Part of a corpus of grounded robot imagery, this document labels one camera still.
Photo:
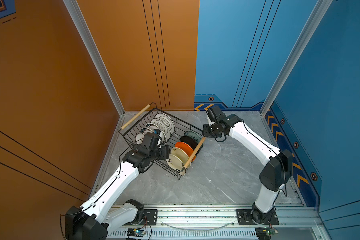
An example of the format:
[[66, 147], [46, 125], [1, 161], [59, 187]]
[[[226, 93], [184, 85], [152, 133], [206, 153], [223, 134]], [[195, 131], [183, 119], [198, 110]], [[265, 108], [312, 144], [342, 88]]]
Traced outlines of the black wire dish rack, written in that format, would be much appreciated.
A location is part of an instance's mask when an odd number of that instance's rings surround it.
[[157, 165], [180, 179], [203, 147], [201, 129], [150, 106], [124, 124], [119, 132], [128, 144], [119, 172], [125, 163], [139, 174]]

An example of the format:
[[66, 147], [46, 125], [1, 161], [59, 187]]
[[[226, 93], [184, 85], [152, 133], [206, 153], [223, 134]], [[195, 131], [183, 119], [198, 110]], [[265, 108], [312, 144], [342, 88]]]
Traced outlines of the cream plate with black flowers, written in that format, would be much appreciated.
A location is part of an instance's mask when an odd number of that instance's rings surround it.
[[184, 169], [183, 162], [175, 155], [169, 154], [169, 158], [166, 160], [166, 162], [169, 167], [176, 172], [176, 174], [180, 176], [184, 176], [186, 174], [186, 169]]

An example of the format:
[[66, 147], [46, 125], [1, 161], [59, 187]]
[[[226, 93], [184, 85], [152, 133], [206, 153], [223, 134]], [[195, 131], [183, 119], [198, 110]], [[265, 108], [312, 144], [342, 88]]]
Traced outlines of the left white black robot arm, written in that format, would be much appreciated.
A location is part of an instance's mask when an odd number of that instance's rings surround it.
[[110, 209], [134, 179], [147, 172], [155, 160], [167, 160], [170, 151], [158, 134], [145, 134], [140, 144], [125, 153], [115, 173], [91, 198], [60, 216], [63, 238], [105, 240], [109, 230], [127, 223], [142, 223], [144, 205], [136, 200], [126, 201], [113, 212]]

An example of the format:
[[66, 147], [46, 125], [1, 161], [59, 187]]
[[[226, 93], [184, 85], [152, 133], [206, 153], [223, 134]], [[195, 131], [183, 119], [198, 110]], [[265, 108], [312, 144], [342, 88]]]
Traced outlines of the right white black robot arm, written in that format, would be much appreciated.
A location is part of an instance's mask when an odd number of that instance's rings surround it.
[[275, 214], [275, 201], [280, 192], [287, 193], [286, 183], [293, 176], [293, 154], [281, 151], [253, 132], [243, 119], [226, 115], [218, 106], [207, 110], [209, 122], [203, 125], [203, 137], [218, 139], [230, 136], [250, 150], [264, 166], [259, 174], [262, 184], [252, 206], [252, 219], [257, 225], [268, 224]]

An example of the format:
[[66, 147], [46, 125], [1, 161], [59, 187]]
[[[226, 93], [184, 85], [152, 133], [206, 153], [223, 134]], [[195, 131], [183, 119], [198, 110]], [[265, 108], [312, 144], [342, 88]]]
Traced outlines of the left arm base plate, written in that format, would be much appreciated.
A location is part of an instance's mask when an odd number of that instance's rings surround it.
[[128, 225], [144, 225], [148, 223], [151, 226], [155, 226], [157, 224], [158, 218], [158, 210], [157, 209], [144, 209], [139, 210], [137, 216], [132, 222], [126, 223], [125, 226]]

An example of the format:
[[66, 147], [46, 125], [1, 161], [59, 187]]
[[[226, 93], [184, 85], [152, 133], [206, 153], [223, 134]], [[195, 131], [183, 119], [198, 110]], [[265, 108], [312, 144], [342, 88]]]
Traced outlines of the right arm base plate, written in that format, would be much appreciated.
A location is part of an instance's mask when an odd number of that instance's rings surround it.
[[239, 225], [273, 225], [280, 224], [276, 213], [276, 208], [271, 209], [268, 213], [262, 213], [260, 210], [237, 209], [237, 220]]

